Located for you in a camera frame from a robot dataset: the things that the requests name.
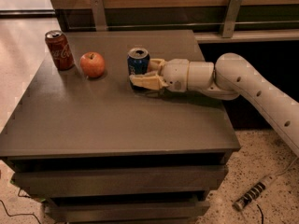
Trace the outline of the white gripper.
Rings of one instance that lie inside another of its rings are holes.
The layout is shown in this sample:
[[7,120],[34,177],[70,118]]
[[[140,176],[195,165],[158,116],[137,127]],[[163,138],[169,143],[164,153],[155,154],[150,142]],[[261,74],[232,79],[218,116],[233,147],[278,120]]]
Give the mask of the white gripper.
[[[149,60],[149,73],[130,75],[129,78],[137,87],[154,91],[167,88],[172,92],[185,92],[187,90],[188,69],[189,61],[186,59],[173,59],[165,62],[164,59],[154,58]],[[160,76],[158,73],[162,70],[163,76]]]

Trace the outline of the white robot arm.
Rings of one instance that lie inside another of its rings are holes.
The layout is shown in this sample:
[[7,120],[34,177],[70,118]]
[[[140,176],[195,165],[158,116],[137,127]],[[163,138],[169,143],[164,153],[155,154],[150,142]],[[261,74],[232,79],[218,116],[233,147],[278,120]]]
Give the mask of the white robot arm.
[[249,101],[299,156],[299,104],[266,80],[246,59],[225,53],[215,63],[186,59],[152,59],[144,75],[131,75],[133,85],[149,90],[197,91],[205,96]]

